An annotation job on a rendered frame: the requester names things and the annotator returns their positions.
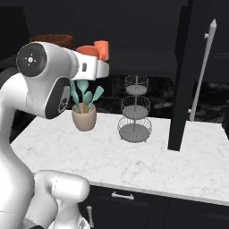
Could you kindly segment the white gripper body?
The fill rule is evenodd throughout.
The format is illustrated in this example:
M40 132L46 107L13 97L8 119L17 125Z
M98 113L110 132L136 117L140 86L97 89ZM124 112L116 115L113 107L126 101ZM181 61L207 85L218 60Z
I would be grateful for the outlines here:
M97 78L105 78L109 75L109 64L98 60L98 72L97 72Z

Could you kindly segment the black open cabinet door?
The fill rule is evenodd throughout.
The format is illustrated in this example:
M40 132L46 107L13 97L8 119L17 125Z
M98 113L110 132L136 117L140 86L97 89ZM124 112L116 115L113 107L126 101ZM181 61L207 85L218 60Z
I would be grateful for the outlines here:
M170 123L168 149L179 151L182 144L182 136L185 125L185 82L182 76L182 63L185 55L185 48L189 33L191 10L193 0L188 0L185 6L181 7L179 26L175 44L175 57L177 61L177 71L174 85L174 102L172 118Z

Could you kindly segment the orange glass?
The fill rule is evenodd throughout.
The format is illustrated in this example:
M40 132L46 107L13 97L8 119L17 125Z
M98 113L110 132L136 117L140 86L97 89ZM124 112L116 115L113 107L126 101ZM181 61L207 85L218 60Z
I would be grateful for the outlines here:
M94 47L99 53L99 59L107 61L109 59L109 42L98 40L94 42Z

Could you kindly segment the orange bowl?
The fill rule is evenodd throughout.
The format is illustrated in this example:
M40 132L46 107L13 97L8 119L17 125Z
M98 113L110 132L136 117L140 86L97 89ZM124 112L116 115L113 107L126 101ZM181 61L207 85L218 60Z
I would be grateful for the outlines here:
M99 52L96 50L96 48L94 46L77 47L76 51L78 53L81 53L81 54L84 54L84 55L90 55L90 56L99 57Z

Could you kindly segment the wide teal spatula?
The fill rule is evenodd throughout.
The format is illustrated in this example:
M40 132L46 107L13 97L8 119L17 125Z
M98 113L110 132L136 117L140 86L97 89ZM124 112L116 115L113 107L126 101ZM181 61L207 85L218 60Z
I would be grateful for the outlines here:
M101 86L97 86L94 96L91 102L89 103L89 106L91 106L94 101L97 101L100 98L100 96L103 94L103 92L104 92L104 89Z

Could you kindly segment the teal spoon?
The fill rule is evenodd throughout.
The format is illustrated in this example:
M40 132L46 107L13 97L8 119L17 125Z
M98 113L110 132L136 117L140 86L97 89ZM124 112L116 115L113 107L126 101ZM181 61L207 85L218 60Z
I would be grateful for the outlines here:
M87 97L85 96L85 92L89 86L89 83L86 80L78 80L77 81L77 87L80 89L81 94L82 94L82 102L87 105L88 100Z

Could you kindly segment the small teal spatula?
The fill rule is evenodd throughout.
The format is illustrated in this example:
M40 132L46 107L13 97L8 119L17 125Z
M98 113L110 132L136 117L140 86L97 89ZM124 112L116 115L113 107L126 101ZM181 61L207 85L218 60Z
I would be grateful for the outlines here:
M91 100L92 100L92 92L87 91L84 95L84 98L83 98L83 103L85 106L85 114L88 112L88 105L89 105Z

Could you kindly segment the beige utensil pot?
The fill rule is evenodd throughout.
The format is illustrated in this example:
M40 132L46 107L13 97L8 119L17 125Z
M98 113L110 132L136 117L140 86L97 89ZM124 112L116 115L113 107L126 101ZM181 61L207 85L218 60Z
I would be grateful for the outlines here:
M82 105L74 105L72 107L72 119L79 131L90 131L96 125L97 109L94 105L91 105L89 111L86 114L78 113L77 108Z

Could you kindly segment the brown bowl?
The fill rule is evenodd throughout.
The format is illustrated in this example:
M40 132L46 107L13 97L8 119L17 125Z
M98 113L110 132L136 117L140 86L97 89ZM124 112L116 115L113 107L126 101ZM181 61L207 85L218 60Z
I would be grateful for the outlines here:
M74 49L73 36L67 34L46 34L30 38L30 42L41 41L56 44L60 47Z

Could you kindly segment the black base cupboard door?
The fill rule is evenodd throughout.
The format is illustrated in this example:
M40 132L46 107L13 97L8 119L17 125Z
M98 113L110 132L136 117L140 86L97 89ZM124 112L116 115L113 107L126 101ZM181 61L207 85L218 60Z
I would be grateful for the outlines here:
M92 229L146 229L148 210L114 202L82 202L82 215L89 220L87 207L92 207Z

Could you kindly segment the wide black drawer front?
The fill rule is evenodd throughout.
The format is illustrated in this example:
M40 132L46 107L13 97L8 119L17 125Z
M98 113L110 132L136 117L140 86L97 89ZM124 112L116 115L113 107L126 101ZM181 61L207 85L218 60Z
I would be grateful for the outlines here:
M229 229L229 207L157 197L150 206L163 215L163 229Z

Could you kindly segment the black wall cabinet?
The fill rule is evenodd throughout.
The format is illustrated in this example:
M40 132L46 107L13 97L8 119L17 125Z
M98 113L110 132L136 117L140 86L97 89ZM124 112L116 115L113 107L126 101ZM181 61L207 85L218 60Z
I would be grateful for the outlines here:
M194 69L200 74L207 40L204 35L216 20L216 32L204 71L204 82L229 83L229 0L194 0L191 16L195 20Z

